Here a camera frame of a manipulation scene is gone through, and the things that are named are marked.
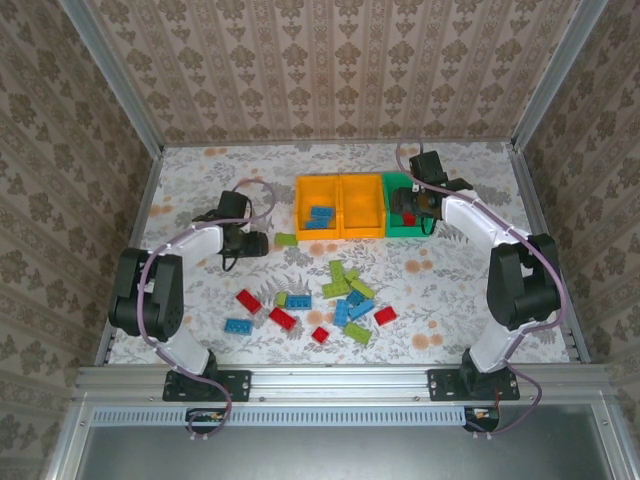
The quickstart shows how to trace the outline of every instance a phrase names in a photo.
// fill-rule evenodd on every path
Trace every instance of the wall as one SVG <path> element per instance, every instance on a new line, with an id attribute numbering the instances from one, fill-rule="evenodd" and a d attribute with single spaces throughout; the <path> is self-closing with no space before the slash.
<path id="1" fill-rule="evenodd" d="M 172 145 L 507 138 L 577 0 L 90 0 Z"/>
<path id="2" fill-rule="evenodd" d="M 525 148 L 590 353 L 640 437 L 640 2 L 611 0 Z"/>
<path id="3" fill-rule="evenodd" d="M 55 446 L 149 166 L 58 3 L 0 2 L 0 478 Z"/>

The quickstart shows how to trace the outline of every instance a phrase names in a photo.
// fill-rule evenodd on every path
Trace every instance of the lime green lego brick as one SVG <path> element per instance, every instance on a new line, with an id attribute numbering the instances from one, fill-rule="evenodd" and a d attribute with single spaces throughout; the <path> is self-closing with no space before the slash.
<path id="1" fill-rule="evenodd" d="M 369 339 L 371 338 L 371 332 L 369 330 L 362 328 L 360 325 L 356 325 L 353 322 L 347 323 L 347 325 L 344 327 L 343 332 L 347 337 L 351 337 L 356 342 L 363 345 L 367 345 L 369 343 Z"/>
<path id="2" fill-rule="evenodd" d="M 276 233 L 274 243 L 279 247 L 297 247 L 298 240 L 293 233 Z"/>
<path id="3" fill-rule="evenodd" d="M 276 294 L 276 307 L 284 308 L 287 304 L 287 294 L 284 292 L 278 292 Z"/>
<path id="4" fill-rule="evenodd" d="M 344 280 L 344 270 L 340 260 L 331 260 L 329 262 L 329 271 L 331 272 L 331 280 L 333 283 Z"/>
<path id="5" fill-rule="evenodd" d="M 349 293 L 349 284 L 345 280 L 339 282 L 327 283 L 322 286 L 322 293 L 324 298 L 339 297 L 340 295 L 347 295 Z"/>
<path id="6" fill-rule="evenodd" d="M 355 268 L 352 268 L 344 275 L 344 279 L 347 282 L 351 283 L 354 280 L 357 280 L 359 276 L 360 276 L 360 272 L 358 272 Z"/>
<path id="7" fill-rule="evenodd" d="M 358 279 L 351 282 L 351 288 L 353 288 L 354 290 L 358 290 L 361 294 L 363 294 L 367 298 L 373 298 L 373 296 L 376 294 L 376 292 L 371 290 L 369 287 L 367 287 L 364 283 L 362 283 Z"/>

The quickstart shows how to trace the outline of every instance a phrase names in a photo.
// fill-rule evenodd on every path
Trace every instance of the table surface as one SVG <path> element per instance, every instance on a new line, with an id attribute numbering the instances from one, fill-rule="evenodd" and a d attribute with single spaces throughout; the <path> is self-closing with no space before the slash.
<path id="1" fill-rule="evenodd" d="M 434 143 L 450 178 L 462 177 L 495 211 L 528 229 L 522 199 L 503 143 Z M 276 232 L 292 233 L 295 179 L 313 173 L 396 170 L 395 144 L 315 144 L 168 148 L 147 221 L 143 247 L 153 249 L 184 230 L 195 216 L 215 208 L 220 193 L 240 180 L 259 177 L 276 192 L 276 207 L 254 229 L 267 233 L 270 252 L 240 259 L 228 273 L 221 257 L 211 255 L 185 274 L 184 321 L 210 347 L 221 364 L 423 364 L 459 363 L 464 349 L 491 321 L 486 302 L 489 259 L 458 230 L 438 223 L 426 239 L 388 238 L 300 242 L 275 247 Z M 405 159 L 417 152 L 408 145 Z M 242 188 L 256 212 L 269 202 L 266 188 Z M 355 267 L 376 292 L 374 311 L 357 323 L 373 333 L 367 346 L 346 337 L 331 322 L 335 299 L 324 300 L 331 281 L 329 261 Z M 251 315 L 235 299 L 243 288 L 263 308 Z M 269 319 L 277 292 L 311 294 L 311 311 L 289 312 L 297 319 L 290 332 Z M 393 306 L 398 318 L 378 327 L 373 313 Z M 223 331 L 227 318 L 254 322 L 251 336 Z M 329 338 L 319 345 L 311 334 L 322 326 Z M 567 362 L 559 329 L 530 335 L 514 362 Z M 140 338 L 118 331 L 109 363 L 156 363 Z"/>

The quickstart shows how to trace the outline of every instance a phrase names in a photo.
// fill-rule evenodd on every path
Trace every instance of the purple cable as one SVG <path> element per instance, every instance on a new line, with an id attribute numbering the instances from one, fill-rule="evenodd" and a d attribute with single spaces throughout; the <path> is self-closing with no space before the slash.
<path id="1" fill-rule="evenodd" d="M 218 426 L 215 427 L 211 432 L 209 432 L 208 435 L 215 435 L 220 431 L 220 429 L 224 426 L 224 424 L 227 423 L 227 420 L 231 415 L 231 404 L 232 404 L 231 396 L 229 395 L 229 392 L 227 391 L 227 389 L 224 388 L 222 385 L 220 385 L 218 382 L 214 380 L 209 380 L 208 378 L 203 378 L 198 375 L 195 375 L 194 373 L 191 373 L 190 371 L 182 368 L 180 365 L 177 365 L 173 360 L 171 360 L 169 357 L 164 355 L 160 350 L 158 350 L 157 348 L 158 342 L 156 342 L 155 340 L 152 340 L 149 337 L 149 335 L 147 334 L 147 330 L 144 327 L 144 314 L 143 314 L 144 286 L 147 284 L 147 278 L 149 277 L 149 270 L 151 270 L 151 265 L 153 264 L 153 261 L 158 257 L 158 255 L 160 255 L 166 249 L 170 248 L 171 244 L 177 243 L 180 240 L 184 240 L 185 238 L 188 238 L 191 235 L 193 235 L 195 232 L 207 227 L 213 227 L 215 225 L 222 225 L 225 223 L 239 223 L 239 222 L 247 222 L 247 221 L 255 222 L 256 220 L 260 220 L 262 218 L 265 218 L 267 215 L 269 215 L 273 211 L 274 207 L 276 206 L 276 193 L 274 192 L 273 187 L 271 187 L 271 185 L 269 185 L 267 182 L 263 180 L 259 180 L 257 178 L 250 178 L 248 180 L 243 180 L 242 182 L 238 183 L 235 187 L 233 187 L 233 191 L 235 192 L 239 187 L 241 187 L 242 185 L 246 185 L 248 183 L 259 183 L 267 187 L 267 189 L 269 190 L 269 193 L 271 194 L 271 205 L 269 206 L 266 212 L 261 213 L 260 215 L 257 215 L 257 216 L 249 217 L 248 219 L 247 218 L 225 218 L 225 219 L 213 220 L 211 222 L 201 223 L 199 225 L 190 225 L 189 229 L 185 230 L 179 235 L 176 235 L 165 244 L 159 246 L 151 253 L 151 255 L 149 255 L 149 258 L 147 259 L 146 263 L 144 264 L 144 267 L 142 268 L 142 273 L 140 274 L 140 283 L 138 284 L 136 315 L 137 315 L 137 321 L 138 321 L 138 329 L 140 330 L 140 336 L 145 341 L 145 343 L 150 347 L 152 347 L 155 354 L 158 355 L 158 357 L 160 357 L 162 360 L 164 360 L 164 362 L 166 362 L 174 371 L 184 375 L 185 377 L 195 380 L 197 382 L 202 382 L 202 383 L 211 385 L 217 388 L 224 395 L 225 401 L 227 402 L 225 415 L 220 421 L 220 423 L 218 424 Z M 189 422 L 189 427 L 188 427 L 189 433 L 191 433 L 192 435 L 196 435 L 196 433 L 191 428 L 191 423 L 192 422 Z"/>
<path id="2" fill-rule="evenodd" d="M 498 226 L 503 228 L 504 231 L 508 235 L 511 235 L 518 242 L 520 242 L 522 245 L 524 245 L 525 248 L 533 256 L 535 256 L 540 261 L 542 266 L 545 268 L 545 270 L 547 270 L 547 272 L 551 276 L 551 279 L 553 280 L 553 283 L 555 284 L 556 289 L 558 290 L 558 296 L 560 297 L 560 309 L 558 311 L 558 315 L 557 315 L 556 319 L 551 323 L 546 323 L 544 325 L 536 325 L 536 326 L 524 329 L 522 331 L 522 333 L 520 333 L 518 338 L 513 342 L 513 344 L 509 348 L 509 350 L 507 350 L 507 353 L 505 354 L 505 364 L 506 364 L 507 368 L 509 370 L 511 370 L 515 375 L 517 375 L 520 378 L 523 378 L 524 380 L 526 380 L 527 382 L 533 384 L 536 387 L 536 389 L 538 390 L 538 394 L 536 395 L 536 398 L 534 399 L 533 403 L 527 408 L 527 410 L 525 410 L 525 412 L 516 421 L 514 421 L 513 423 L 507 425 L 504 428 L 500 428 L 500 429 L 498 429 L 498 430 L 496 430 L 494 432 L 491 432 L 491 435 L 498 435 L 500 433 L 506 433 L 509 430 L 511 430 L 512 428 L 514 428 L 517 425 L 519 425 L 520 422 L 522 422 L 525 418 L 527 418 L 533 412 L 533 410 L 536 408 L 536 406 L 538 405 L 538 403 L 540 403 L 540 400 L 542 399 L 542 387 L 540 386 L 540 384 L 538 382 L 536 382 L 533 378 L 529 377 L 528 375 L 525 375 L 524 373 L 522 373 L 521 371 L 516 369 L 507 360 L 509 360 L 511 358 L 511 356 L 513 355 L 513 352 L 515 352 L 515 350 L 518 348 L 518 346 L 520 345 L 520 343 L 524 339 L 525 335 L 527 335 L 529 333 L 533 333 L 533 332 L 538 332 L 540 330 L 547 330 L 549 328 L 554 328 L 557 325 L 560 325 L 560 323 L 562 323 L 562 321 L 564 320 L 564 318 L 566 317 L 566 314 L 567 314 L 567 295 L 566 295 L 566 293 L 564 291 L 564 287 L 562 285 L 562 280 L 560 279 L 560 275 L 558 275 L 558 273 L 555 271 L 555 269 L 549 263 L 549 261 L 544 257 L 544 255 L 542 255 L 533 245 L 531 245 L 527 241 L 526 238 L 524 238 L 522 235 L 520 235 L 518 232 L 516 232 L 513 229 L 514 228 L 513 225 L 509 225 L 508 223 L 503 221 L 499 216 L 497 216 L 495 213 L 493 213 L 489 208 L 485 207 L 481 203 L 474 203 L 474 200 L 475 200 L 474 198 L 467 197 L 466 195 L 463 195 L 463 194 L 458 193 L 458 192 L 454 192 L 452 190 L 447 190 L 446 188 L 436 187 L 434 185 L 429 185 L 428 183 L 424 183 L 424 182 L 418 180 L 417 178 L 415 178 L 413 175 L 411 175 L 411 172 L 408 171 L 404 167 L 404 165 L 402 165 L 402 160 L 400 159 L 400 147 L 402 146 L 403 142 L 404 142 L 404 139 L 401 139 L 398 142 L 398 145 L 396 146 L 396 162 L 398 164 L 398 168 L 400 168 L 400 170 L 405 175 L 407 175 L 413 182 L 417 183 L 421 187 L 426 188 L 427 190 L 431 190 L 433 192 L 442 193 L 442 194 L 445 194 L 445 195 L 451 195 L 452 197 L 459 198 L 460 200 L 463 200 L 463 201 L 465 201 L 467 203 L 470 203 L 475 208 L 480 210 L 488 218 L 493 220 Z M 422 153 L 424 151 L 424 146 L 423 146 L 421 140 L 418 140 L 418 142 L 420 144 L 420 153 Z"/>

